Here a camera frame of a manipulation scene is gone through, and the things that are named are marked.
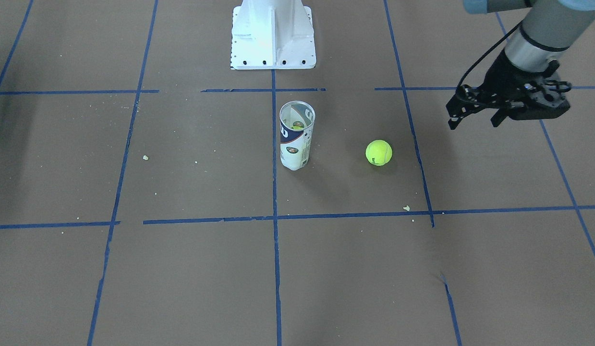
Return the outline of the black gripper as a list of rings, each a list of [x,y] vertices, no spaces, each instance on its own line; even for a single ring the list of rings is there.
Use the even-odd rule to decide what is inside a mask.
[[[456,91],[446,104],[449,129],[454,131],[464,118],[491,105],[501,107],[508,102],[521,101],[526,96],[524,86],[540,77],[540,72],[526,72],[517,68],[502,50],[488,69],[478,91]],[[494,128],[509,116],[510,108],[500,108],[491,116]]]

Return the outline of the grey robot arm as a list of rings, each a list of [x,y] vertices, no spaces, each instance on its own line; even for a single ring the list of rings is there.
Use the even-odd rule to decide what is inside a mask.
[[[572,84],[557,74],[560,57],[595,20],[595,0],[465,0],[472,14],[529,9],[499,40],[504,49],[477,87],[460,81],[446,105],[449,127],[485,109],[494,109],[493,127],[504,120],[539,121],[562,116],[571,107]]]

